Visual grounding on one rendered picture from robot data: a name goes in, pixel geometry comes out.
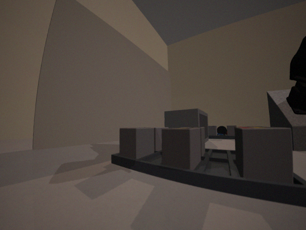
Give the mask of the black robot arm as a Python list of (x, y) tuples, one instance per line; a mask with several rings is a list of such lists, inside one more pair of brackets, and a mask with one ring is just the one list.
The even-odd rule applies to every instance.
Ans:
[(290, 80), (295, 80), (286, 98), (294, 114), (306, 115), (306, 36), (290, 63)]

